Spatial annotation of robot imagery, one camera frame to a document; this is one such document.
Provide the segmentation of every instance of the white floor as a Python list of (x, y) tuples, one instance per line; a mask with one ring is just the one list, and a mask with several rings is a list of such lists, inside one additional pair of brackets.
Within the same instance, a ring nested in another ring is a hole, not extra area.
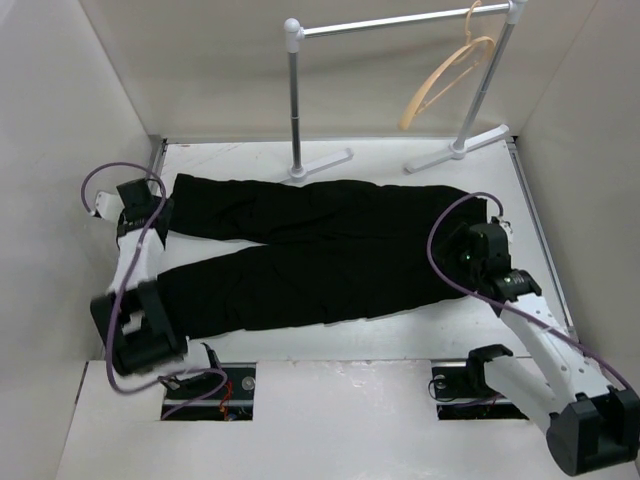
[[(312, 160), (346, 147), (355, 151), (351, 162), (313, 175), (308, 181), (348, 178), (377, 184), (444, 184), (494, 193), (503, 201), (506, 218), (515, 231), (511, 247), (514, 267), (534, 276), (551, 311), (562, 319), (560, 302), (506, 144), (490, 145), (463, 161), (448, 162), (414, 175), (403, 173), (405, 161), (444, 145), (443, 140), (419, 139), (316, 141), (303, 143), (303, 156)], [(162, 179), (170, 191), (179, 172), (217, 180), (270, 180), (282, 177), (290, 158), (287, 142), (171, 145)], [(247, 245), (250, 243), (245, 241), (219, 242), (170, 234), (163, 268), (231, 253)], [(217, 338), (214, 348), (223, 361), (451, 359), (465, 358), (469, 350), (491, 343), (504, 343), (518, 355), (527, 354), (489, 307), (474, 299), (463, 299), (375, 320), (233, 332)]]
[[(424, 140), (312, 142), (304, 144), (304, 151), (309, 158), (346, 146), (356, 151), (351, 163), (313, 180), (442, 183), (495, 193), (505, 203), (516, 233), (514, 265), (534, 275), (552, 311), (561, 318), (506, 145), (492, 145), (463, 162), (417, 175), (402, 173), (403, 161), (441, 145)], [(169, 148), (163, 179), (170, 187), (180, 171), (216, 179), (269, 179), (282, 175), (288, 158), (285, 143), (175, 145)], [(247, 244), (172, 235), (164, 268)], [(91, 362), (57, 479), (567, 478), (532, 424), (440, 422), (427, 393), (430, 362), (380, 361), (464, 358), (469, 349), (496, 342), (526, 355), (491, 310), (471, 299), (332, 327), (235, 332), (218, 338), (215, 348), (223, 361), (259, 360), (252, 422), (159, 422), (162, 388), (118, 396), (106, 381), (104, 363)], [(286, 359), (293, 361), (269, 361)], [(141, 381), (132, 378), (126, 383)], [(637, 480), (638, 476), (635, 466), (627, 464), (582, 478)]]
[(118, 396), (91, 362), (57, 480), (567, 478), (528, 422), (438, 421), (430, 378), (424, 360), (261, 362), (252, 422), (159, 422), (161, 388)]

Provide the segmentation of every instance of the pant leg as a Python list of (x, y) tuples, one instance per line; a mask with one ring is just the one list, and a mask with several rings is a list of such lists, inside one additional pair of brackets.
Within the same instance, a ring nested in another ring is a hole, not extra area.
[[(258, 181), (215, 181), (180, 174), (170, 229), (203, 238), (300, 243), (356, 238), (427, 237), (436, 218), (466, 192), (448, 186), (377, 186), (355, 180), (303, 187)], [(445, 223), (486, 220), (472, 199)]]
[(191, 338), (373, 318), (461, 295), (430, 268), (425, 239), (248, 248), (161, 274), (163, 304)]

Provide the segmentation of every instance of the white wall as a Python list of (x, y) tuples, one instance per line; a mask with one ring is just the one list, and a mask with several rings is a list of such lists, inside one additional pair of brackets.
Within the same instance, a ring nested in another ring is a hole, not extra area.
[(150, 146), (77, 0), (0, 0), (0, 65), (0, 478), (47, 480), (115, 258), (80, 182), (107, 161), (145, 164)]
[(519, 145), (578, 333), (640, 388), (638, 23), (598, 1)]
[[(149, 133), (209, 139), (289, 132), (283, 22), (304, 26), (469, 6), (472, 0), (81, 0)], [(595, 0), (531, 0), (487, 96), (478, 130), (518, 133)], [(497, 38), (504, 20), (473, 21)], [(309, 40), (301, 53), (306, 136), (393, 135), (406, 103), (464, 41), (462, 21)], [(419, 118), (411, 132), (455, 134), (481, 72)], [(443, 77), (443, 85), (451, 76)]]

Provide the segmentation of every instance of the metal rod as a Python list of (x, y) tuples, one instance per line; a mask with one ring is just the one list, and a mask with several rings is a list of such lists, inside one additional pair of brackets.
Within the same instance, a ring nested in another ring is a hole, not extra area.
[(300, 115), (298, 113), (298, 53), (289, 53), (289, 98), (291, 102), (291, 146), (293, 170), (302, 169), (300, 153)]
[(484, 72), (484, 76), (482, 77), (482, 81), (480, 82), (480, 86), (476, 91), (475, 97), (473, 97), (473, 102), (471, 103), (471, 107), (469, 107), (469, 112), (467, 113), (467, 117), (464, 119), (464, 123), (462, 124), (462, 128), (460, 129), (460, 133), (458, 134), (458, 138), (453, 143), (454, 150), (464, 149), (464, 142), (467, 140), (467, 137), (471, 132), (473, 122), (478, 116), (478, 112), (480, 111), (480, 107), (482, 106), (482, 102), (484, 101), (484, 97), (487, 94), (487, 90), (489, 90), (489, 84), (491, 83), (493, 74), (498, 68), (500, 58), (502, 58), (502, 53), (507, 46), (509, 37), (511, 37), (511, 32), (513, 32), (513, 27), (515, 27), (515, 25), (511, 23), (505, 23), (504, 27), (502, 27), (502, 32), (500, 32), (500, 37), (498, 38), (496, 49), (494, 50), (493, 55), (491, 56), (491, 60), (489, 61), (489, 66)]
[[(508, 13), (509, 8), (509, 3), (481, 6), (473, 11), (473, 16), (480, 17), (485, 15)], [(419, 15), (405, 15), (402, 17), (365, 20), (363, 22), (343, 23), (341, 25), (329, 25), (326, 27), (305, 28), (304, 38), (326, 37), (328, 35), (362, 32), (365, 30), (396, 27), (399, 25), (415, 25), (417, 23), (434, 22), (437, 20), (451, 20), (455, 18), (460, 19), (465, 18), (467, 16), (467, 13), (469, 13), (468, 8), (459, 8), (457, 10), (446, 10), (444, 12), (421, 13)]]

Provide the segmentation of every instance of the wooden hanger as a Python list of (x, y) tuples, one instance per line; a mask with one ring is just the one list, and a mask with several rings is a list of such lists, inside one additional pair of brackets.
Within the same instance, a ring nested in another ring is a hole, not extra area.
[[(472, 70), (474, 70), (478, 65), (489, 60), (493, 50), (496, 46), (496, 42), (491, 37), (482, 36), (478, 38), (471, 39), (471, 31), (469, 30), (469, 21), (471, 20), (471, 14), (473, 10), (482, 5), (480, 0), (474, 2), (467, 13), (467, 19), (464, 24), (466, 41), (463, 47), (460, 47), (456, 50), (449, 58), (447, 58), (442, 65), (440, 65), (436, 70), (427, 78), (427, 80), (422, 84), (422, 86), (415, 93), (404, 113), (402, 114), (402, 118), (398, 122), (398, 128), (400, 130), (406, 130), (411, 125), (411, 122), (415, 117), (424, 112), (427, 108), (435, 103), (442, 95), (447, 93), (449, 89), (455, 86), (460, 80), (466, 77)], [(438, 94), (436, 94), (431, 100), (425, 101), (425, 97), (433, 87), (433, 84), (440, 78), (440, 76), (452, 65), (457, 65), (463, 61), (465, 61), (469, 56), (474, 52), (476, 48), (480, 45), (484, 44), (484, 54), (477, 59), (469, 68), (467, 68), (464, 72), (462, 72), (458, 77), (453, 80), (449, 85), (444, 87)]]

